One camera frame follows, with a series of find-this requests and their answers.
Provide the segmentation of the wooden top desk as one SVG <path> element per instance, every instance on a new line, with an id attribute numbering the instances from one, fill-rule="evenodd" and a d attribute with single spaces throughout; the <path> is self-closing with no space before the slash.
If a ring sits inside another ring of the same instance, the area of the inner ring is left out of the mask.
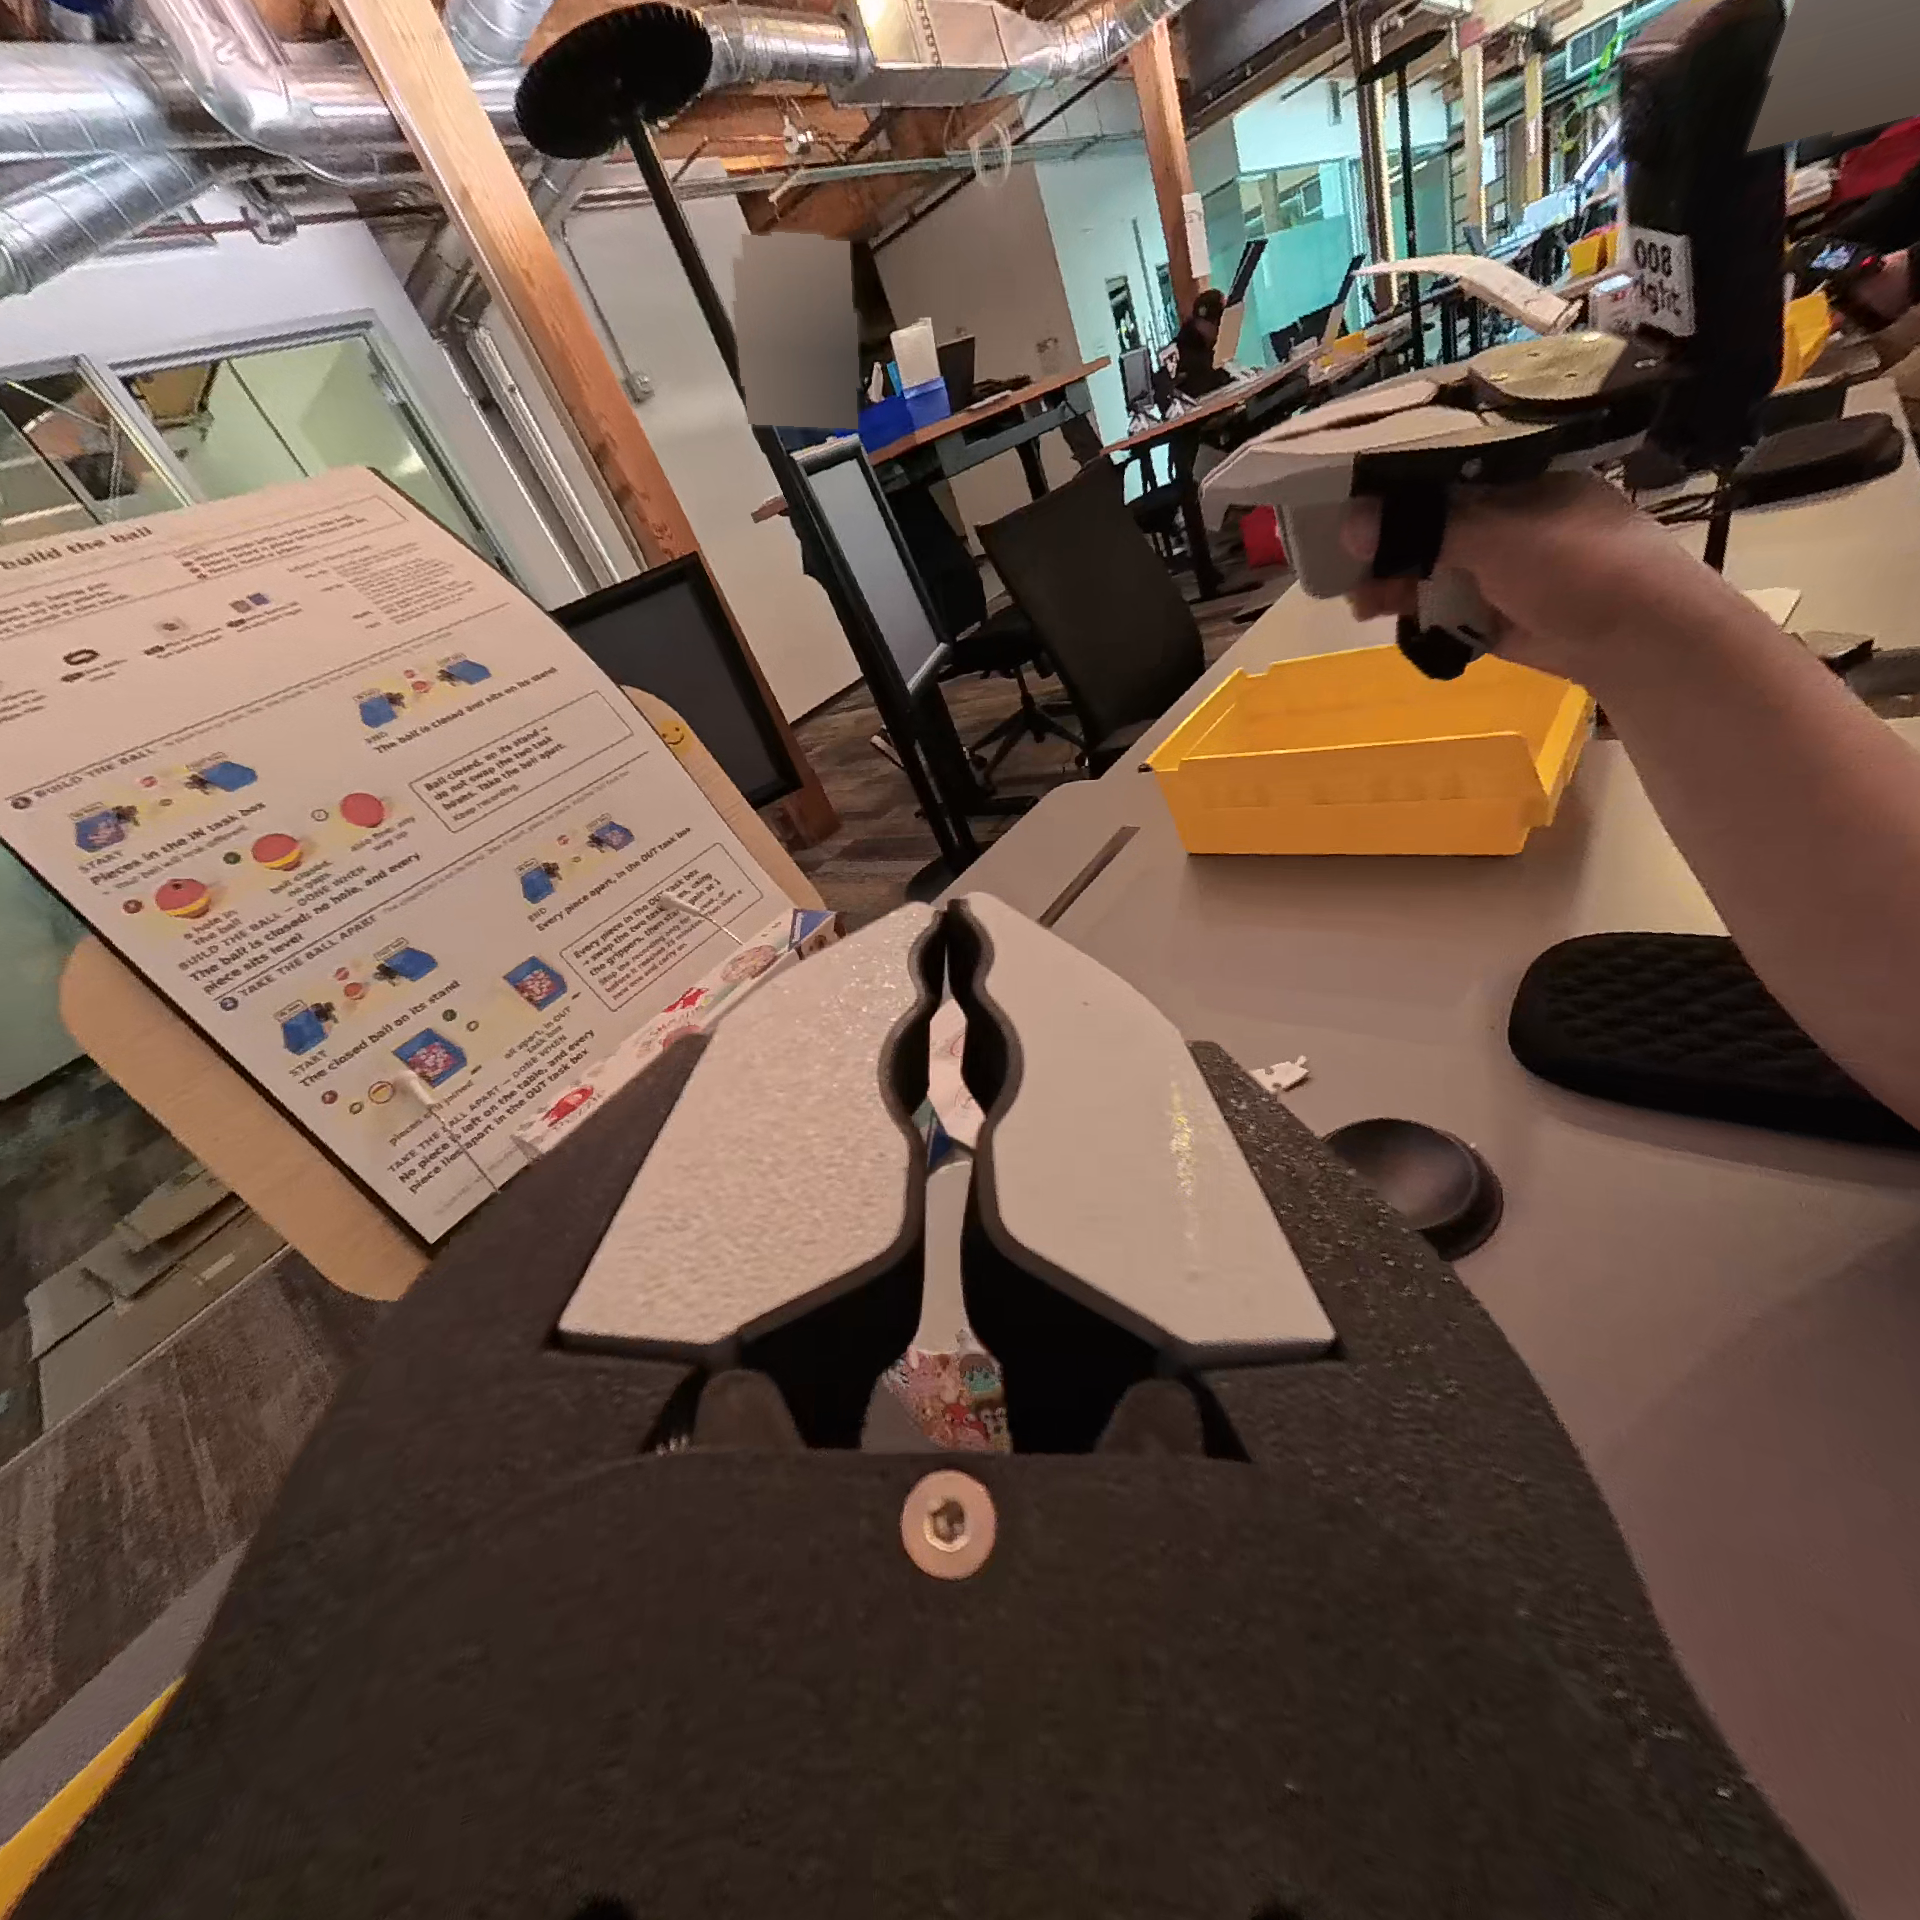
<path id="1" fill-rule="evenodd" d="M 922 492 L 965 541 L 976 570 L 984 550 L 976 519 L 955 494 L 968 474 L 1015 460 L 1024 498 L 1040 498 L 1079 470 L 1079 452 L 1098 455 L 1093 378 L 1115 371 L 1111 355 L 1068 371 L 1021 379 L 940 418 L 908 418 L 904 400 L 884 403 L 879 426 L 859 446 L 887 495 Z"/>

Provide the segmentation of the light plywood poster stand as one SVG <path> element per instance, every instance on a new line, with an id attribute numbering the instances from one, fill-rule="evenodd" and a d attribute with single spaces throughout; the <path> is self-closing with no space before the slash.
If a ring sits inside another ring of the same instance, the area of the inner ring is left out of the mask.
<path id="1" fill-rule="evenodd" d="M 640 688 L 626 698 L 778 886 L 820 906 L 795 853 L 832 839 L 842 820 L 803 744 L 784 734 L 799 792 L 768 826 L 672 703 Z M 439 1248 L 402 1227 L 98 935 L 63 959 L 58 999 L 82 1051 L 330 1284 L 392 1303 L 437 1260 Z"/>

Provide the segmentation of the black office chair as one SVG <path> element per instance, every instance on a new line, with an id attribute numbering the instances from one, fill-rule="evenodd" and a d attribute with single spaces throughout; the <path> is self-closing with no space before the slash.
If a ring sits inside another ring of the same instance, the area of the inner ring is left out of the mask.
<path id="1" fill-rule="evenodd" d="M 1111 466 L 979 524 L 976 540 L 1064 690 L 1085 773 L 1104 778 L 1207 674 L 1194 611 Z"/>

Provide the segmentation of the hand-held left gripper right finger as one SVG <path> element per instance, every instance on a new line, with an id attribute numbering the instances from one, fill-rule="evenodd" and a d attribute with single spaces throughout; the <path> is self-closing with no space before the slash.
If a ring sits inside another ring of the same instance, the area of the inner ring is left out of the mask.
<path id="1" fill-rule="evenodd" d="M 1331 1323 L 1180 1029 L 1008 902 L 951 906 L 962 1076 L 980 1108 L 966 1322 L 1016 1454 L 1087 1454 L 1168 1379 L 1318 1363 Z"/>

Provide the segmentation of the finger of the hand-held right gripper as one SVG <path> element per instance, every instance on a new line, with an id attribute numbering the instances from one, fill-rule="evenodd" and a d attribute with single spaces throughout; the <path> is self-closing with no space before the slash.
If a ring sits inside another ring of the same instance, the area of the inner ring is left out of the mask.
<path id="1" fill-rule="evenodd" d="M 1260 436 L 1236 446 L 1200 479 L 1207 519 L 1276 508 L 1277 512 L 1343 506 L 1354 495 L 1354 436 Z"/>
<path id="2" fill-rule="evenodd" d="M 1405 374 L 1271 426 L 1245 450 L 1452 447 L 1479 444 L 1484 428 L 1466 379 Z"/>

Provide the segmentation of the black mesh wrist rest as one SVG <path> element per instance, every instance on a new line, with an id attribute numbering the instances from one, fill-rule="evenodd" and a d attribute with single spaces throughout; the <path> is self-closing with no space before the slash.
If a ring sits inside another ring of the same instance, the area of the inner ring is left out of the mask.
<path id="1" fill-rule="evenodd" d="M 1917 1134 L 1812 1042 L 1736 943 L 1605 930 L 1546 948 L 1507 1020 L 1518 1066 L 1639 1114 L 1916 1152 Z"/>

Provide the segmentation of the black floor lamp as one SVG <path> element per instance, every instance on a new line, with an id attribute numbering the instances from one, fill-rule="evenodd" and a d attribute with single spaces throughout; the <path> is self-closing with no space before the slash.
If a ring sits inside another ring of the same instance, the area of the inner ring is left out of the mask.
<path id="1" fill-rule="evenodd" d="M 708 30 L 693 7 L 616 7 L 552 39 L 526 66 L 514 112 L 519 130 L 548 160 L 596 160 L 615 146 L 628 148 L 735 394 L 742 395 L 735 326 L 651 132 L 701 95 L 711 70 Z"/>

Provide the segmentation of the silver ventilation duct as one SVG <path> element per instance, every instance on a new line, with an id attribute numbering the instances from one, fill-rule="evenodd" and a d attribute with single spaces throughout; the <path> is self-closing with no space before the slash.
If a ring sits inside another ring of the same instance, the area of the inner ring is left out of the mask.
<path id="1" fill-rule="evenodd" d="M 131 39 L 6 39 L 5 296 L 278 179 L 373 186 L 407 144 L 376 56 L 422 42 L 455 95 L 511 122 L 511 36 L 440 26 L 440 5 L 332 5 L 338 42 L 283 39 L 264 5 L 124 5 Z"/>
<path id="2" fill-rule="evenodd" d="M 813 87 L 839 104 L 980 104 L 1098 78 L 1181 11 L 1181 2 L 1085 2 L 1048 18 L 997 2 L 699 7 L 711 44 L 704 93 Z"/>

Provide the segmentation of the printed instruction poster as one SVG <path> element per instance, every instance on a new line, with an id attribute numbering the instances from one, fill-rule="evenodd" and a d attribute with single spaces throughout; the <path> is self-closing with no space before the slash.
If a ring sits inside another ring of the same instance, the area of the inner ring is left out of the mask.
<path id="1" fill-rule="evenodd" d="M 799 902 L 368 469 L 5 543 L 6 848 L 428 1245 Z"/>

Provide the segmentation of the wooden support post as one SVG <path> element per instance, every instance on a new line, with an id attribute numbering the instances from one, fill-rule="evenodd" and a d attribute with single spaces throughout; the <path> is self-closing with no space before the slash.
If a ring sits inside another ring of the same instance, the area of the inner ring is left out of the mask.
<path id="1" fill-rule="evenodd" d="M 580 188 L 564 162 L 527 186 L 478 101 L 468 56 L 504 53 L 519 66 L 599 5 L 343 2 L 341 20 L 399 132 L 435 188 L 448 227 L 407 274 L 407 295 L 468 378 L 495 394 L 524 458 L 552 463 L 544 488 L 583 526 L 570 538 L 590 566 L 659 565 L 699 550 L 699 540 L 647 439 L 632 397 L 607 356 L 558 252 L 558 223 Z M 607 554 L 591 555 L 600 538 Z"/>

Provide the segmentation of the black round ball stand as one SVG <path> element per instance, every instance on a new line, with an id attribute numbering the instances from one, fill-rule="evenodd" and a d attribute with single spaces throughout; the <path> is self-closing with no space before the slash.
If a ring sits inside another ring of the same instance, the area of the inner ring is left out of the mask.
<path id="1" fill-rule="evenodd" d="M 1354 1120 L 1335 1127 L 1325 1147 L 1447 1261 L 1477 1253 L 1502 1226 L 1503 1188 L 1493 1166 L 1440 1127 Z"/>

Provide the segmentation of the person's right forearm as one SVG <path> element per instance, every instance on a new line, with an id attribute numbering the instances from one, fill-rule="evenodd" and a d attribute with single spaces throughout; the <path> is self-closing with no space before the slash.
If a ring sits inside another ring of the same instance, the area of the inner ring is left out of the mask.
<path id="1" fill-rule="evenodd" d="M 1671 844 L 1759 984 L 1917 1120 L 1917 757 L 1718 574 L 1590 668 Z"/>

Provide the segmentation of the grey screen monitor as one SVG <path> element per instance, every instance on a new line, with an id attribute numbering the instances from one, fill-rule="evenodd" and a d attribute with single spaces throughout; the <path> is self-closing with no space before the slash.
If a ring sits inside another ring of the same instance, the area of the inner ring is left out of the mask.
<path id="1" fill-rule="evenodd" d="M 789 447 L 759 429 L 805 571 L 826 590 L 856 672 L 932 831 L 938 855 L 904 886 L 932 902 L 979 859 L 976 782 L 942 694 L 949 640 L 856 436 Z"/>

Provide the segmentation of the person's right hand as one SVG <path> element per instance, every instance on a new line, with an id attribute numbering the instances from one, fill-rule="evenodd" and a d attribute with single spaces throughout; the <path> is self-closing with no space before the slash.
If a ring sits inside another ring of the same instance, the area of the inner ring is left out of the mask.
<path id="1" fill-rule="evenodd" d="M 1588 470 L 1454 486 L 1427 578 L 1367 578 L 1358 616 L 1472 620 L 1472 647 L 1605 693 L 1704 644 L 1775 637 L 1736 588 Z"/>

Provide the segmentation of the black framed grey panel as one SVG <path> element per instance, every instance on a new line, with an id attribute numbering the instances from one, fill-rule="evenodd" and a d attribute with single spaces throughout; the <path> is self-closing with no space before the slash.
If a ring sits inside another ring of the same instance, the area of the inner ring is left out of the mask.
<path id="1" fill-rule="evenodd" d="M 670 703 L 749 804 L 768 810 L 803 791 L 770 694 L 699 555 L 648 566 L 550 616 L 612 684 Z"/>

